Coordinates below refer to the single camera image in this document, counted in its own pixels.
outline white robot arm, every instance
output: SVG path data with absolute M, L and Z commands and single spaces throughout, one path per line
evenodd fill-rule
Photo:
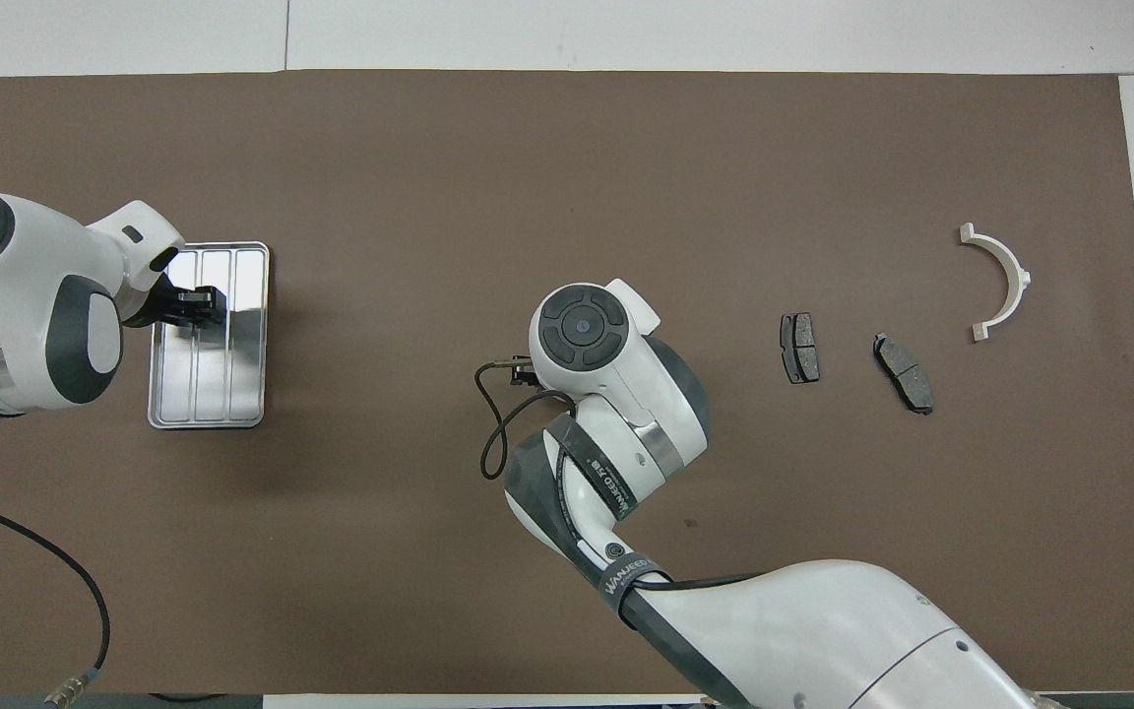
M 163 275 L 181 246 L 143 202 L 82 226 L 0 194 L 0 417 L 98 398 L 121 362 L 121 323 L 220 313 L 211 288 L 186 292 Z
M 625 624 L 725 706 L 1033 709 L 948 616 L 899 576 L 811 562 L 674 582 L 616 535 L 706 448 L 706 396 L 658 315 L 621 280 L 572 284 L 527 341 L 548 389 L 577 402 L 513 454 L 505 493 L 523 526 L 576 566 Z

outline brown paper mat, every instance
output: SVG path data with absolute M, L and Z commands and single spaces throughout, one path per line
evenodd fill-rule
M 689 691 L 476 471 L 476 364 L 526 351 L 553 287 L 613 277 L 716 419 L 625 539 L 680 579 L 877 563 L 1027 686 L 1134 687 L 1116 78 L 0 78 L 0 191 L 83 221 L 141 197 L 191 242 L 273 252 L 260 428 L 149 428 L 147 332 L 91 407 L 0 423 L 0 512 L 107 589 L 101 691 Z M 965 220 L 1034 277 L 978 345 L 1004 276 Z M 781 371 L 794 310 L 820 383 Z M 933 416 L 899 404 L 879 331 Z M 98 632 L 75 576 L 0 531 L 0 691 L 49 690 Z

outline stainless steel tray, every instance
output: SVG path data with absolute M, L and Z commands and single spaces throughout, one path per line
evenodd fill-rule
M 265 414 L 265 306 L 270 251 L 263 243 L 189 243 L 167 270 L 178 287 L 215 286 L 220 327 L 152 327 L 147 421 L 158 429 L 251 428 Z

